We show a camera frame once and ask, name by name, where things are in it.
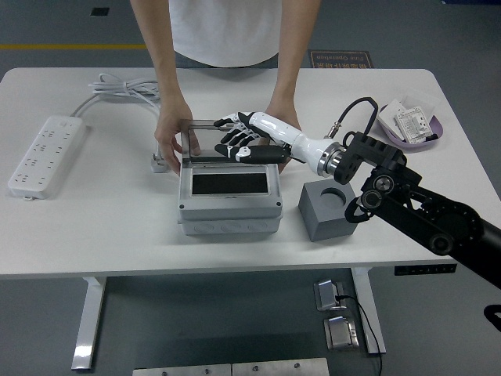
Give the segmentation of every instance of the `white table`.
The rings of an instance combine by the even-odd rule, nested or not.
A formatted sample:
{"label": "white table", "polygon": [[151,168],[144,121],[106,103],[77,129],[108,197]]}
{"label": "white table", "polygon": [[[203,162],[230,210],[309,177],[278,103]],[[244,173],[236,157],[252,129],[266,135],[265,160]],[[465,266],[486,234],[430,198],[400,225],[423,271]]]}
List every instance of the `white table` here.
{"label": "white table", "polygon": [[[156,117],[134,103],[99,102],[83,113],[88,134],[54,197],[26,202],[12,196],[9,177],[46,118],[71,114],[90,97],[88,84],[101,72],[124,80],[154,77],[151,69],[27,68],[11,70],[0,84],[1,278],[91,277],[89,291],[98,287],[94,303],[100,304],[105,279],[97,277],[450,261],[377,218],[360,224],[350,237],[310,242],[297,203],[303,183],[321,178],[297,162],[280,177],[283,219],[277,233],[187,237],[177,223],[177,176],[150,171]],[[194,118],[217,119],[238,110],[264,110],[276,71],[179,70],[178,79]],[[353,100],[372,96],[382,106],[409,89],[442,100],[436,116],[444,136],[432,149],[408,154],[408,166],[423,176],[422,186],[501,226],[501,202],[430,72],[304,69],[297,114],[308,136],[322,138]],[[363,131],[371,111],[358,105],[337,139],[350,130]],[[370,135],[387,142],[376,125]],[[355,194],[370,169],[362,166],[351,181]]]}

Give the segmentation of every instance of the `human arm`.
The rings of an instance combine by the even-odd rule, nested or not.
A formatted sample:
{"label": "human arm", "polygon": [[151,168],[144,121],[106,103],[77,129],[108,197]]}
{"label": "human arm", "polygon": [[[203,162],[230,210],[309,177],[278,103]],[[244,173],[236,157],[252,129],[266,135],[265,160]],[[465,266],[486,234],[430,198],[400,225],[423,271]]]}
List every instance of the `human arm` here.
{"label": "human arm", "polygon": [[[182,148],[175,135],[179,132],[179,122],[193,116],[176,74],[169,3],[168,0],[131,0],[131,5],[153,61],[160,91],[160,116],[155,139],[165,161],[179,175],[181,165],[175,151],[181,153]],[[196,149],[198,143],[196,139],[192,141]]]}
{"label": "human arm", "polygon": [[[294,106],[297,76],[321,0],[282,0],[280,24],[279,69],[276,85],[266,113],[301,129]],[[279,165],[281,172],[284,164]]]}

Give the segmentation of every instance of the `person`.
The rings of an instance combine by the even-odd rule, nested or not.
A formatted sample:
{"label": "person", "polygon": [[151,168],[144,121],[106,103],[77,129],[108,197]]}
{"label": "person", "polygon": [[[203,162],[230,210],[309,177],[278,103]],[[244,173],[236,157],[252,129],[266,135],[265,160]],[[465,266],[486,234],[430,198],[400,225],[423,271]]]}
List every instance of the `person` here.
{"label": "person", "polygon": [[[301,129],[294,93],[320,3],[321,0],[131,0],[158,80],[160,116],[154,136],[165,161],[177,175],[181,165],[175,152],[181,153],[182,148],[175,136],[180,121],[193,116],[179,87],[175,49],[213,67],[254,65],[258,57],[267,60],[270,53],[278,52],[276,84],[265,112]],[[197,152],[197,141],[190,142]]]}

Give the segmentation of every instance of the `table leg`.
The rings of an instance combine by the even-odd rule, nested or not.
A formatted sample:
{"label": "table leg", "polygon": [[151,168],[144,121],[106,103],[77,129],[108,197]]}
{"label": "table leg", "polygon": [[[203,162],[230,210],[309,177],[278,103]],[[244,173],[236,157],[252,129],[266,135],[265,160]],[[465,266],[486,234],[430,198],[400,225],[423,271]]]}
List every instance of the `table leg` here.
{"label": "table leg", "polygon": [[[367,313],[367,317],[370,321],[370,326],[372,327],[377,341],[379,342],[380,351],[382,353],[385,353],[386,348],[384,347],[383,333],[381,332],[379,318],[377,317],[376,303],[374,303],[373,291],[370,287],[368,273],[371,269],[372,268],[351,268],[351,274],[353,276],[353,282],[355,284],[355,290],[357,292],[357,299]],[[360,316],[362,318],[363,331],[366,336],[367,351],[369,354],[377,353],[377,344],[372,333],[370,332],[367,320],[362,312],[360,312]]]}
{"label": "table leg", "polygon": [[89,370],[94,353],[101,303],[103,302],[105,277],[88,277],[87,295],[84,309],[81,314],[80,329],[78,330],[75,354],[73,355],[72,370]]}

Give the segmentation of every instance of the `white t-shirt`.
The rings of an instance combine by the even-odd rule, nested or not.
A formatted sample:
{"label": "white t-shirt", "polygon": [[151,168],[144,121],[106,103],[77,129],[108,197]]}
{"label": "white t-shirt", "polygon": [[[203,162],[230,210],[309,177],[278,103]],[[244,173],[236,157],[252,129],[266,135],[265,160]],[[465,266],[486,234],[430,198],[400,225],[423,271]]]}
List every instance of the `white t-shirt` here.
{"label": "white t-shirt", "polygon": [[279,50],[280,0],[170,0],[174,50],[214,67],[244,67]]}

